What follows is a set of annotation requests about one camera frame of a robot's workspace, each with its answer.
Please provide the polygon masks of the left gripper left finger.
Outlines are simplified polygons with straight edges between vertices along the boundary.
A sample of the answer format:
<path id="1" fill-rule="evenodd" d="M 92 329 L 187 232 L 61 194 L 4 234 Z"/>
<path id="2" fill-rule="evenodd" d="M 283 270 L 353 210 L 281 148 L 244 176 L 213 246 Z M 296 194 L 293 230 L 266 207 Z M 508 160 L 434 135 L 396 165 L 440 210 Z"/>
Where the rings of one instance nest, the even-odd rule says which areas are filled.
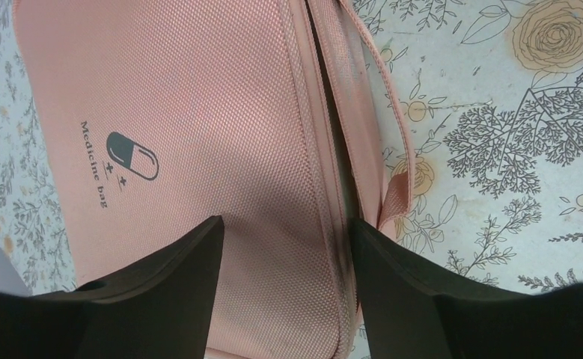
<path id="1" fill-rule="evenodd" d="M 0 292 L 0 358 L 202 358 L 224 232 L 212 216 L 72 292 Z"/>

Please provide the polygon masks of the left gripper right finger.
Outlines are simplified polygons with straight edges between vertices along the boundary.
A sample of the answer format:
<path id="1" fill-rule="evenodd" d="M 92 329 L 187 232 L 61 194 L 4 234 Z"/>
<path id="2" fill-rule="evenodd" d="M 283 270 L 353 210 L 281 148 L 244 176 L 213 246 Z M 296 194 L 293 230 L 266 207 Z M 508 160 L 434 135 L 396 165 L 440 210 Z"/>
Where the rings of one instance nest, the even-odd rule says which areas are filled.
<path id="1" fill-rule="evenodd" d="M 487 286 L 350 222 L 373 358 L 583 358 L 583 283 L 541 295 Z"/>

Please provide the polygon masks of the pink medicine kit case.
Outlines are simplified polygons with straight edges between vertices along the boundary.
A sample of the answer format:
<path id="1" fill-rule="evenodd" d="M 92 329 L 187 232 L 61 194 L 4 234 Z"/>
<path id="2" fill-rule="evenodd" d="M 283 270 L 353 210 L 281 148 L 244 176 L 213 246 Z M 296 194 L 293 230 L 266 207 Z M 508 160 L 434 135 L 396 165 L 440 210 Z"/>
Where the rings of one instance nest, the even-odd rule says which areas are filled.
<path id="1" fill-rule="evenodd" d="M 350 1 L 15 1 L 13 26 L 77 284 L 212 215 L 225 243 L 207 351 L 346 358 L 359 321 L 347 222 L 409 211 L 385 175 Z"/>

